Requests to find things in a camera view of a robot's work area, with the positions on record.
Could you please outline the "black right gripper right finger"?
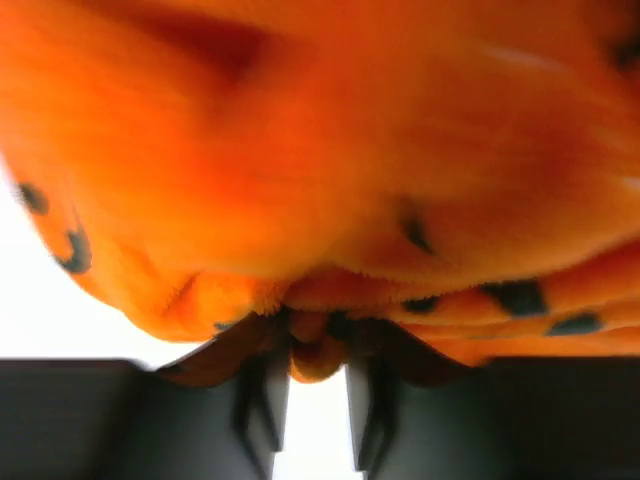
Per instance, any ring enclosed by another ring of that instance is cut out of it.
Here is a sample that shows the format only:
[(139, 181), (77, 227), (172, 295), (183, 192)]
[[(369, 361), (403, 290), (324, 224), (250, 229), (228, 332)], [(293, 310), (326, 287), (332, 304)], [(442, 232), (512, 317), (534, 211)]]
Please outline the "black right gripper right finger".
[(635, 479), (634, 357), (450, 360), (384, 320), (329, 320), (348, 349), (355, 468), (367, 479)]

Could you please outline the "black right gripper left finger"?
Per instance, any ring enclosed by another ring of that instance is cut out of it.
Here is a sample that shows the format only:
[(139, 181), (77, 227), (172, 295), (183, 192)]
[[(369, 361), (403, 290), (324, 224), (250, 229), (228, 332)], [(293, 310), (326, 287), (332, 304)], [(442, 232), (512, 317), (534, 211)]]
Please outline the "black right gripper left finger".
[(5, 479), (267, 479), (281, 448), (287, 316), (252, 314), (177, 361), (7, 358)]

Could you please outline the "orange patterned pillowcase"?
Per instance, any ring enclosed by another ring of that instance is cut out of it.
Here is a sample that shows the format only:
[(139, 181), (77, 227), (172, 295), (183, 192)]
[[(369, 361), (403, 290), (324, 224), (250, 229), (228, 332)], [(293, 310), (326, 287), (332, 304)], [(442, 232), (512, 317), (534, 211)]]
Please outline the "orange patterned pillowcase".
[(639, 352), (635, 1), (5, 1), (1, 154), (58, 268), (169, 342), (387, 320), (455, 364)]

